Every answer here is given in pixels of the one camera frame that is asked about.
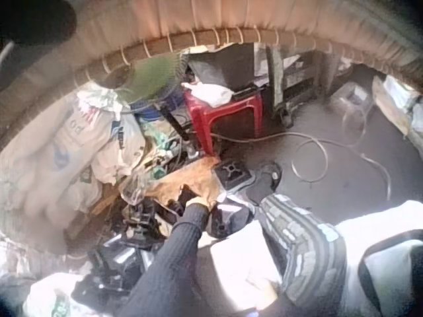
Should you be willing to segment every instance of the black sleeve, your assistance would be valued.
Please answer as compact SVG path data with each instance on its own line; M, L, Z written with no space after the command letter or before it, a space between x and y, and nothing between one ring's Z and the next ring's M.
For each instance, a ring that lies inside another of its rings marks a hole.
M198 241L207 216L207 208L199 203L186 208L119 316L191 316Z

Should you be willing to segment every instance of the white cloth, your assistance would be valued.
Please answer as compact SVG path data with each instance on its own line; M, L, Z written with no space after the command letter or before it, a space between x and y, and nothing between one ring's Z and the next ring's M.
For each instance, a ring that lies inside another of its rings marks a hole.
M400 233L423 229L423 204L407 201L380 213L343 221L336 228L345 239L348 264L340 316L380 317L362 289L358 265L370 246Z

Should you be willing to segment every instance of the white plastic bag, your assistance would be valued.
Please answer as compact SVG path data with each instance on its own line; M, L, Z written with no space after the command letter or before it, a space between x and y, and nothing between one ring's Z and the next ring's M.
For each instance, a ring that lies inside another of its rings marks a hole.
M83 276L56 273L31 286L30 294L23 304L28 317L106 317L71 298L78 281Z
M213 84L198 83L191 85L183 83L183 87L191 89L192 96L207 102L212 108L217 108L222 104L231 101L233 91L223 86Z
M114 185L117 178L130 175L143 155L145 139L132 114L114 122L112 140L99 151L91 166L97 180Z
M149 177L149 171L143 165L137 167L131 176L119 185L120 197L130 205L138 205L150 185Z

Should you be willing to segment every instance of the gray floor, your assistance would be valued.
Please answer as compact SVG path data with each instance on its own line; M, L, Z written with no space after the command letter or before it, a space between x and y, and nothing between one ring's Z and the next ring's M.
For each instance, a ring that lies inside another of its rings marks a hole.
M296 113L290 131L344 143L342 117L327 108L327 102L313 101ZM264 160L274 160L284 169L277 192L290 196L332 224L345 219L398 206L408 199L423 201L423 162L408 139L389 123L379 109L369 116L366 133L357 145L359 153L381 163L391 175L392 195L386 200L386 182L381 172L348 149L325 145L329 166L327 176L316 183L301 181L291 169L291 158L303 139L279 137L271 141L230 146L224 157L235 157L256 168ZM295 157L298 171L318 176L324 168L322 152L316 145L302 148Z

